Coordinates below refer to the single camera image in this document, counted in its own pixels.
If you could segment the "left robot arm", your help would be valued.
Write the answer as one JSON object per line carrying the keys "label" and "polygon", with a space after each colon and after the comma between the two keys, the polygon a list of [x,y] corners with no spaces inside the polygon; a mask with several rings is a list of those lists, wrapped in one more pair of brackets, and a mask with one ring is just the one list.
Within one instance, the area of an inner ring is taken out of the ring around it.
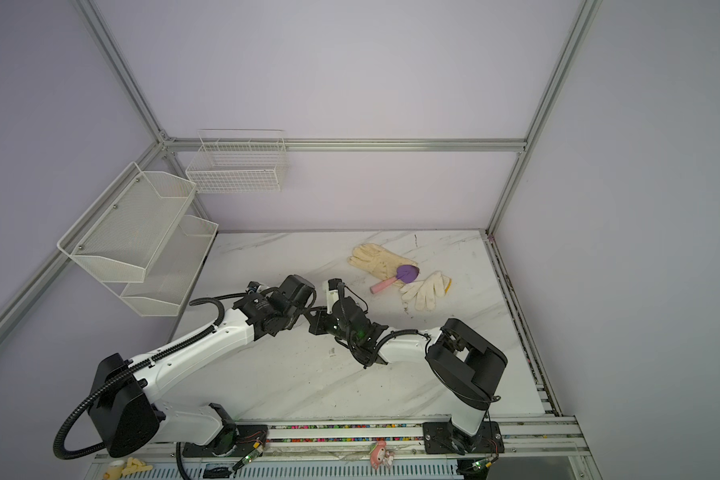
{"label": "left robot arm", "polygon": [[220,403],[181,405],[168,401],[168,393],[224,355],[291,329],[316,297],[313,284],[290,275],[278,287],[252,282],[242,293],[197,298],[192,305],[216,308],[210,324],[129,360],[120,355],[103,360],[93,384],[103,393],[87,412],[104,449],[113,458],[151,442],[191,443],[216,455],[230,452],[238,428]]}

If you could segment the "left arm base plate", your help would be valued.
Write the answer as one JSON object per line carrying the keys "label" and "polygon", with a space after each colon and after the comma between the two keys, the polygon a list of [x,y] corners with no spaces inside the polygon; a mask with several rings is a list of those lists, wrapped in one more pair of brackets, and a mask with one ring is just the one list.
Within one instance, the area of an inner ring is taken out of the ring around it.
{"label": "left arm base plate", "polygon": [[256,444],[263,447],[268,433],[269,428],[265,424],[237,424],[235,430],[224,427],[208,445],[185,443],[182,446],[182,456],[185,458],[242,458],[249,454]]}

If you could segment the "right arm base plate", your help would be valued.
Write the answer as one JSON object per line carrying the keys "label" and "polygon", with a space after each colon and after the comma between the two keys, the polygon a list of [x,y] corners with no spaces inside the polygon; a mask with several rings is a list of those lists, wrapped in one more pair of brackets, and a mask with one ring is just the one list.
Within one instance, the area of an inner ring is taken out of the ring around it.
{"label": "right arm base plate", "polygon": [[502,454],[505,452],[499,424],[483,421],[475,435],[467,435],[448,422],[422,424],[424,447],[427,454]]}

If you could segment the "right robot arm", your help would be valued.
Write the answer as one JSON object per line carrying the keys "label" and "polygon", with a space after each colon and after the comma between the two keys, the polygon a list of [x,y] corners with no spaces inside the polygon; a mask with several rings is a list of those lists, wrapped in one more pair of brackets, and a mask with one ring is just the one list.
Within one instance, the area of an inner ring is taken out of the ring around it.
{"label": "right robot arm", "polygon": [[426,365],[457,399],[450,416],[454,436],[481,435],[508,366],[506,355],[463,321],[450,318],[431,330],[394,330],[372,322],[349,297],[306,312],[309,332],[331,335],[364,368],[396,363]]}

